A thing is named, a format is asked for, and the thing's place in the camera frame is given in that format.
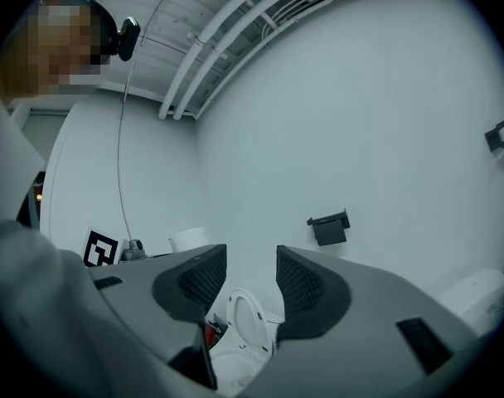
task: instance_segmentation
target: white ceiling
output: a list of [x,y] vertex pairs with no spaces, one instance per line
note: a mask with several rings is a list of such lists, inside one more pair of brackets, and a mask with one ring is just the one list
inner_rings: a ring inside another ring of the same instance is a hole
[[[139,49],[139,42],[145,36],[145,27],[161,0],[98,1],[110,11],[118,28],[121,27],[123,20],[129,16],[134,17],[142,28],[138,39],[137,63],[133,71],[129,93],[162,101],[178,66],[191,45],[191,38],[188,38],[188,34],[198,35],[209,20],[229,0],[167,0],[160,8],[156,21],[153,23],[141,50]],[[283,0],[271,7],[268,14],[272,15],[287,1]],[[234,12],[213,36],[210,44],[215,45],[247,10],[249,8],[244,5]],[[195,113],[202,106],[221,77],[260,41],[264,24],[265,21],[258,17],[243,31],[226,51],[228,58],[226,60],[220,58],[201,82],[199,90],[191,99],[187,110]],[[179,103],[186,87],[210,51],[210,46],[204,47],[197,58],[196,64],[182,82],[182,86],[172,104],[177,105]],[[102,70],[98,79],[95,79],[96,81],[99,80],[99,87],[123,91],[133,59],[129,62],[122,62],[117,56],[111,58],[110,65]],[[88,88],[82,90],[83,93],[88,92]],[[33,109],[69,109],[76,98],[77,96],[74,97],[73,95],[66,99],[45,96],[30,99],[30,101]]]

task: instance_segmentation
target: white fixture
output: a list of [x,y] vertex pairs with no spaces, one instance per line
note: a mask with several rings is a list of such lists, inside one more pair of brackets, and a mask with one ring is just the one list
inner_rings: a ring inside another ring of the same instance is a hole
[[273,356],[276,331],[284,320],[264,311],[245,289],[230,294],[226,320],[228,330],[210,350],[211,366],[217,377],[217,392],[236,396]]
[[478,336],[494,331],[504,318],[504,274],[481,269],[437,297]]
[[201,246],[210,244],[204,227],[197,227],[169,235],[169,242],[171,243],[173,253],[200,248]]

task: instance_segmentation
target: black slot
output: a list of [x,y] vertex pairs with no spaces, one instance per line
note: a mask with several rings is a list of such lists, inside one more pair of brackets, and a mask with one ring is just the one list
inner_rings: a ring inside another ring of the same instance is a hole
[[191,347],[182,349],[169,362],[169,366],[193,381],[216,391],[217,378],[211,366],[205,329],[205,324],[201,324],[195,336],[194,344]]
[[109,288],[110,286],[114,286],[115,284],[120,283],[123,283],[123,280],[119,279],[115,275],[94,281],[95,287],[98,290]]
[[427,374],[442,366],[453,355],[421,318],[396,323]]

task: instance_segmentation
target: headset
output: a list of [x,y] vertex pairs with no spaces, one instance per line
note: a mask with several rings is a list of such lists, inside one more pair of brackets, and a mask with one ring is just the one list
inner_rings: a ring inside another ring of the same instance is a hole
[[121,30],[116,27],[112,15],[97,0],[61,0],[61,4],[68,6],[90,6],[101,22],[100,45],[105,55],[118,55],[122,61],[128,61],[134,52],[141,27],[133,17],[124,20]]

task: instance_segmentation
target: toilet paper holder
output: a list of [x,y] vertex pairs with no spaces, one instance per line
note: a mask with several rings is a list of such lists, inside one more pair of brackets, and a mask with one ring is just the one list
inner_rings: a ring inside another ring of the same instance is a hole
[[504,149],[504,140],[501,137],[501,130],[504,128],[504,121],[501,121],[497,126],[484,134],[486,137],[487,145],[490,148],[490,152],[494,152],[497,149]]
[[332,216],[324,216],[314,220],[308,219],[308,226],[313,226],[315,239],[319,246],[334,245],[347,241],[345,229],[350,228],[346,209]]

